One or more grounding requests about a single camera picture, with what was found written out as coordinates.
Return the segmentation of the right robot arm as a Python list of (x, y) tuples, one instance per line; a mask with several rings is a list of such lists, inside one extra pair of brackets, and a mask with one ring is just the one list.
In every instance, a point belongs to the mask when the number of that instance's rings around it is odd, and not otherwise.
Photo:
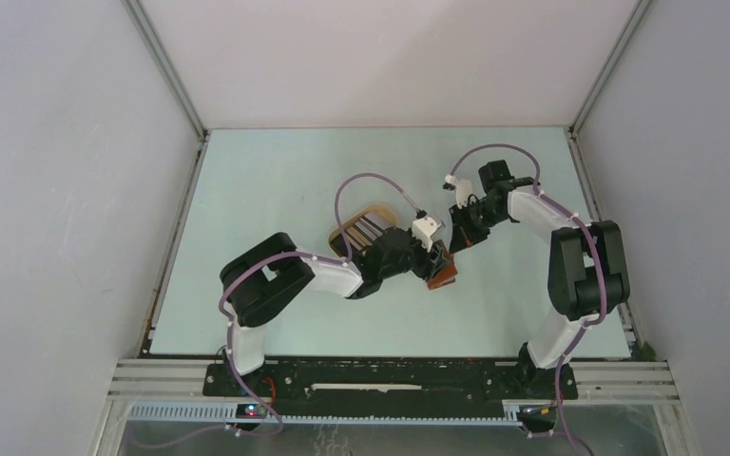
[(485, 193), (475, 195), (469, 180), (449, 174), (444, 187), (454, 193), (449, 209), (455, 254), (486, 240), (495, 225), (522, 223), (549, 248), (547, 294), (551, 309), (535, 337), (520, 350), (516, 388), (538, 397), (553, 383), (581, 334), (628, 300), (630, 284), (622, 233), (613, 221), (585, 222), (549, 197), (535, 178), (515, 178), (505, 161), (479, 170)]

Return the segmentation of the brown leather card holder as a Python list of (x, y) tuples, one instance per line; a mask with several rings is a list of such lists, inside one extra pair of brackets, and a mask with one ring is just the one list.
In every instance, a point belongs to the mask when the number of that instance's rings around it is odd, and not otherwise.
[(429, 290), (436, 290), (452, 284), (456, 280), (458, 270), (453, 256), (444, 256), (440, 266), (432, 273), (426, 281)]

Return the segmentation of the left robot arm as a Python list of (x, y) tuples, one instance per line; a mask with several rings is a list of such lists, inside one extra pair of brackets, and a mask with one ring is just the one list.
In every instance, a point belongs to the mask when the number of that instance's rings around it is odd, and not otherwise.
[(316, 255), (279, 232), (222, 268), (218, 308), (228, 320), (225, 358), (230, 366), (225, 382), (237, 394), (259, 390), (267, 326), (300, 293), (360, 299), (406, 273), (431, 290), (454, 282), (457, 275), (443, 241), (417, 238), (409, 229), (354, 229), (333, 236), (330, 245), (336, 256)]

